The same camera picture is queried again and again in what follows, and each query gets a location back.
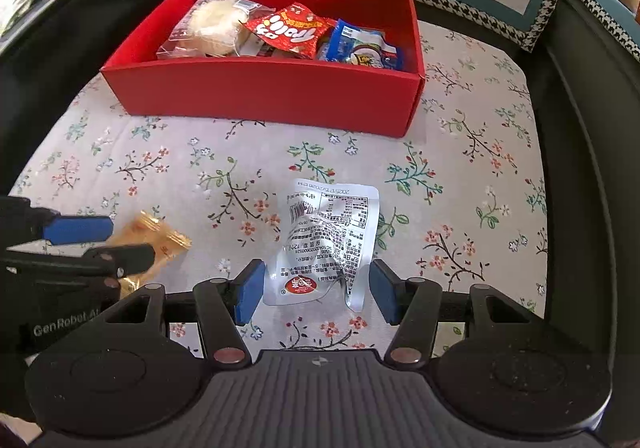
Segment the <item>white snack packet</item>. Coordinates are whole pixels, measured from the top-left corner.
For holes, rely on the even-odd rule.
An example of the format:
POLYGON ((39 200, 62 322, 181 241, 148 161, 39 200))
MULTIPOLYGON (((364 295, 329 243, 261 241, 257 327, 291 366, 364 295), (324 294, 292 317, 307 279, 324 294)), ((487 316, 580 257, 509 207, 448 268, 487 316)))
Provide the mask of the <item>white snack packet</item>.
POLYGON ((280 200, 282 243, 267 263, 269 306, 318 301, 336 285, 359 313, 368 291, 380 193, 361 184, 294 179, 280 200))

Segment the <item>clear round pastry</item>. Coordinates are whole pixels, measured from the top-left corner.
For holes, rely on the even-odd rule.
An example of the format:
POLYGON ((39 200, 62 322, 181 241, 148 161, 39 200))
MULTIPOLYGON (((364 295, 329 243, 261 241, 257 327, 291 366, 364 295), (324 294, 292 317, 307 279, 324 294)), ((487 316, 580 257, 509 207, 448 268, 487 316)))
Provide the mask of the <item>clear round pastry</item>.
POLYGON ((156 51, 158 60, 240 56, 250 19, 273 8, 251 0, 196 0, 156 51))

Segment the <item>blue snack packet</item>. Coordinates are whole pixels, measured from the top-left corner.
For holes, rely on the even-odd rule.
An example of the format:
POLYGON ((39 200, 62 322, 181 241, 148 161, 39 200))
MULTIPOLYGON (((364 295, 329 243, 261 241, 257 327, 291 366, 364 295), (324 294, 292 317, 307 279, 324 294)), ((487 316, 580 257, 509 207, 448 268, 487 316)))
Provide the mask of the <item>blue snack packet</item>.
POLYGON ((339 19, 328 41, 322 43, 318 60, 378 69, 400 70, 401 50, 387 43, 378 30, 364 29, 339 19))

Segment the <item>red candy bag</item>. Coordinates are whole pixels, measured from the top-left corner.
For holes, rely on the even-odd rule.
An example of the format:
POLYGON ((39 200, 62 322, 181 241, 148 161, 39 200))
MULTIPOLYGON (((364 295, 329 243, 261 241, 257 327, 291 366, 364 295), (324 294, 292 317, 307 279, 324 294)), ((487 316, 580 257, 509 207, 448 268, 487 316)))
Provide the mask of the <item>red candy bag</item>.
POLYGON ((328 44, 337 21, 314 14, 300 3, 262 15, 251 15, 243 27, 259 41, 257 57, 316 60, 328 44))

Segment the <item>floral tablecloth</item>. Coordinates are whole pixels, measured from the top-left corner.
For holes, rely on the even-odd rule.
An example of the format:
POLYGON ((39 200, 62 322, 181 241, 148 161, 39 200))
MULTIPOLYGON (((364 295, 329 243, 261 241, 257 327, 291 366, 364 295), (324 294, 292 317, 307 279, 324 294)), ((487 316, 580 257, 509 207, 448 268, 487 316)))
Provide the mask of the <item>floral tablecloth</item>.
POLYGON ((524 71, 493 46, 420 27, 426 86, 402 138, 259 120, 131 117, 93 78, 12 194, 65 214, 147 212, 192 241, 158 281, 186 291, 279 249, 296 179, 380 194, 374 253, 402 278, 488 283, 546 305, 547 204, 524 71))

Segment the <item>red cardboard box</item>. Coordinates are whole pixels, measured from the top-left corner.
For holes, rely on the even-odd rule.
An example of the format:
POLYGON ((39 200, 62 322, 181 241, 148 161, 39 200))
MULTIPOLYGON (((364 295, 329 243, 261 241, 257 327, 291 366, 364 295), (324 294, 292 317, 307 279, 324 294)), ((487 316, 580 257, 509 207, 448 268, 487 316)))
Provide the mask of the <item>red cardboard box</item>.
POLYGON ((163 1, 102 67, 131 115, 266 120, 390 137, 407 133, 425 84, 413 0, 251 0, 270 8, 299 2, 314 14, 381 30, 400 51, 399 70, 265 56, 160 60, 158 48, 195 1, 163 1))

